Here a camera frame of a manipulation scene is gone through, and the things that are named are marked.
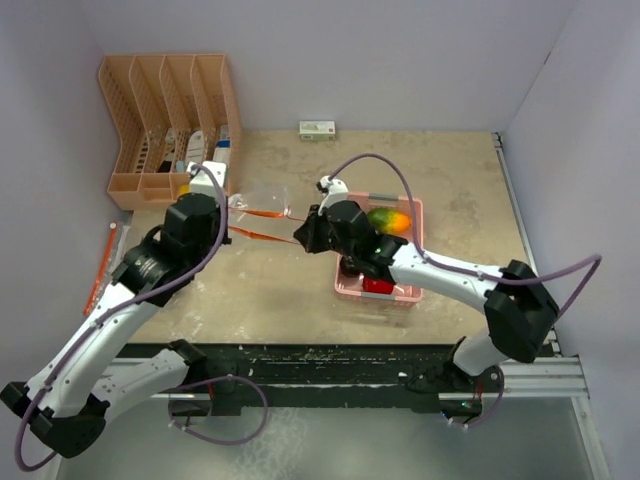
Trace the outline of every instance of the orange plastic rack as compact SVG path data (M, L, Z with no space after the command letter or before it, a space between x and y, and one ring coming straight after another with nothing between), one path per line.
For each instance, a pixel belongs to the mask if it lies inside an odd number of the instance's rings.
M210 160L222 125L229 126L231 139L227 193L235 192L242 123L225 55L109 55L98 79L120 136L107 189L120 208L167 208L189 181L176 162L185 159L191 133L202 130L202 160ZM165 143L169 128L173 146ZM158 173L172 148L170 170Z

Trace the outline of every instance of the white box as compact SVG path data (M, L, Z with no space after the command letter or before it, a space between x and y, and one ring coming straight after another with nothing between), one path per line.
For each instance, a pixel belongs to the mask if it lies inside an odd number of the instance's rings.
M298 132L303 142L326 142L336 139L336 122L303 120Z

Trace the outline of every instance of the pink plastic basket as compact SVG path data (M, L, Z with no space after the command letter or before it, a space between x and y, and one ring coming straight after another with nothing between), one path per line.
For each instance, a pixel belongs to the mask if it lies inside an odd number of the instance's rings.
M376 207L393 208L405 215L411 216L411 209L409 207L409 199L407 197L398 197L396 195L384 195L378 193L350 193L349 200L353 200L360 205L363 211ZM414 199L416 203L416 210L418 214L418 232L420 234L420 244L424 241L423 224L422 224L422 202ZM411 229L405 233L398 235L412 241ZM384 295L380 293L369 293L362 290L362 278L360 275L358 278L348 278L340 273L340 255L336 260L336 277L334 281L334 288L338 295L343 296L349 300L358 301L384 301L393 302L394 305L399 307L412 307L420 300L422 300L422 289L413 286L395 285L393 287L393 293L390 295Z

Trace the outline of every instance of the tabletop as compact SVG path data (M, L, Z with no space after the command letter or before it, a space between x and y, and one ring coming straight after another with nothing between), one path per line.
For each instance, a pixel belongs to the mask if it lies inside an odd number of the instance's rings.
M289 203L293 215L305 217L309 205L319 203L320 177L362 152L387 156L405 174L424 204L428 250L481 264L526 259L488 132L342 131L334 143L302 143L294 131L246 131L234 166L239 192L254 200L251 192L273 192L273 202ZM356 162L339 178L350 191L404 194L391 169L375 159ZM163 215L135 212L128 246ZM234 221L288 238L300 225L237 215ZM455 343L485 325L481 313L429 291L411 308L341 298L333 287L335 253L310 255L301 246L230 235L232 245L222 247L132 342Z

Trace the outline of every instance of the yellow object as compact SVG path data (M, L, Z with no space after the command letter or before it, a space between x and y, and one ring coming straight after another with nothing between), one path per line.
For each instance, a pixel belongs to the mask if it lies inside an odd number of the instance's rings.
M400 235L411 226L411 219L407 215L391 208L374 208L367 213L367 218L376 230L389 235Z

